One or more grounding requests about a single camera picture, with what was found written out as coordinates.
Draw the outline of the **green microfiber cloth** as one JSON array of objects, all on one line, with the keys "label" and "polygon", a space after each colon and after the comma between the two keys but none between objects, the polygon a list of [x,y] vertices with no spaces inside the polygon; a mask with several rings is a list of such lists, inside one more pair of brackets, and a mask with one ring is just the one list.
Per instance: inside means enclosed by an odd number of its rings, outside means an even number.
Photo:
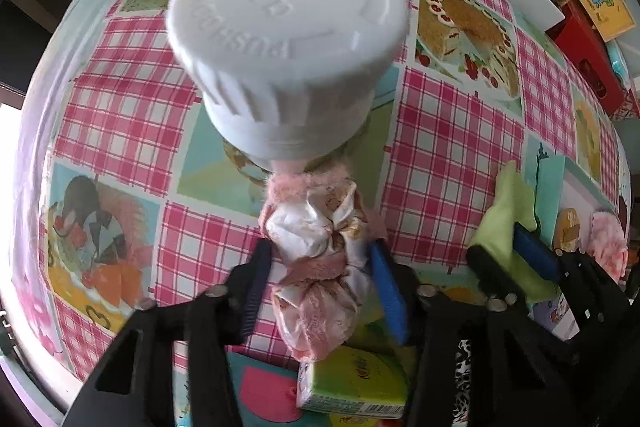
[{"label": "green microfiber cloth", "polygon": [[495,197],[478,226],[471,246],[480,245],[506,274],[524,291],[531,305],[560,295],[555,283],[544,280],[513,248],[514,225],[529,232],[537,230],[535,195],[518,171],[515,160],[504,165],[496,176]]}]

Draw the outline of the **green tissue pack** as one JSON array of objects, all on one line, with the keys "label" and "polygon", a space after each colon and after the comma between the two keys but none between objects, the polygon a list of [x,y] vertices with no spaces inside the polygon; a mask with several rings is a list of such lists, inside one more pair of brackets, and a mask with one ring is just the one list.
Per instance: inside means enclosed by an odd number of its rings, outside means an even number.
[{"label": "green tissue pack", "polygon": [[341,346],[298,368],[296,405],[303,410],[399,419],[408,393],[408,378],[389,355]]}]

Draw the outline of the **leopard print scrunchie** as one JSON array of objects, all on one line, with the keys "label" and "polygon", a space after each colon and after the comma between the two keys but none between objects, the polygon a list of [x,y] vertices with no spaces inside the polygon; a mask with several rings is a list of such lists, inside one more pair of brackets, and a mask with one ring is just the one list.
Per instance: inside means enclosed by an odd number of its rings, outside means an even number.
[{"label": "leopard print scrunchie", "polygon": [[452,425],[468,425],[471,389],[471,343],[461,339],[456,352],[456,393]]}]

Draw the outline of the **pink floral satin scrunchie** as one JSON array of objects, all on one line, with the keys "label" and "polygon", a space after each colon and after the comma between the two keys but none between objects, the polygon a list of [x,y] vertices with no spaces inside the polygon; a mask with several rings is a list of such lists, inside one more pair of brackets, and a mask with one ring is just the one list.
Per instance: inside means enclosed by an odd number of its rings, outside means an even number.
[{"label": "pink floral satin scrunchie", "polygon": [[296,361],[321,361],[360,321],[371,291],[367,248],[386,239],[384,221],[348,168],[333,164],[270,176],[259,228],[286,270],[271,291],[279,334]]}]

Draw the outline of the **teal embossed tin box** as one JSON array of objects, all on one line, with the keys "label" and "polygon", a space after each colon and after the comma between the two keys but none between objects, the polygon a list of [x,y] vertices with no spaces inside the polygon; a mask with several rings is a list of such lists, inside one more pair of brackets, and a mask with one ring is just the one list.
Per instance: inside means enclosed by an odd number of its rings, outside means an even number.
[{"label": "teal embossed tin box", "polygon": [[[183,341],[174,343],[174,393],[175,422],[177,426],[191,426],[186,352]],[[228,351],[233,388],[244,426],[312,427],[329,426],[329,416],[304,411],[296,407],[296,374],[289,369],[273,366]]]}]

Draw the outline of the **pink checkered cake tablecloth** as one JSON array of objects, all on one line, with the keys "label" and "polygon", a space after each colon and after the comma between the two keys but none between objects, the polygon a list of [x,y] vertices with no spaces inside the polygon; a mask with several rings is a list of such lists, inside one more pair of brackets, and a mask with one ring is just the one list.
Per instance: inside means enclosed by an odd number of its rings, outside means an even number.
[{"label": "pink checkered cake tablecloth", "polygon": [[75,0],[17,141],[66,426],[634,426],[622,143],[508,0]]}]

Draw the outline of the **white pill bottle green label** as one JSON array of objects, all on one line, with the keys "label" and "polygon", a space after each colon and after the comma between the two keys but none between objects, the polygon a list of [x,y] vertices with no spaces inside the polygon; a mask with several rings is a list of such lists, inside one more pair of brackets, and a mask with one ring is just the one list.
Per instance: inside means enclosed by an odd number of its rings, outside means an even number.
[{"label": "white pill bottle green label", "polygon": [[352,139],[408,23],[408,0],[169,0],[166,13],[210,121],[271,172]]}]

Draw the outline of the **teal rimmed white tray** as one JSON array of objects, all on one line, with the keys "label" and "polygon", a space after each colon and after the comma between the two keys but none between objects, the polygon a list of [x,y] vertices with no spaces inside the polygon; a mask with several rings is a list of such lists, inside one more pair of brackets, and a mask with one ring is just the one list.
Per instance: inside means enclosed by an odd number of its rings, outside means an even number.
[{"label": "teal rimmed white tray", "polygon": [[534,304],[534,319],[556,337],[569,340],[579,327],[552,274],[552,257],[540,248],[554,253],[586,253],[618,283],[628,258],[625,231],[613,205],[570,158],[542,155],[536,160],[533,181],[537,228],[533,250],[524,254],[524,260],[542,288],[529,291],[528,298]]}]

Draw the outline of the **purple cartoon card packet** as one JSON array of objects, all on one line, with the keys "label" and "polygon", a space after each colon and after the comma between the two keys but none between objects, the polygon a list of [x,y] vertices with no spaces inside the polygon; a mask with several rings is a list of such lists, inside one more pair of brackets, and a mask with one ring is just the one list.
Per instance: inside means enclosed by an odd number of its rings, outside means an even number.
[{"label": "purple cartoon card packet", "polygon": [[561,340],[570,340],[579,333],[579,326],[563,294],[543,303],[536,303],[532,313],[535,322]]}]

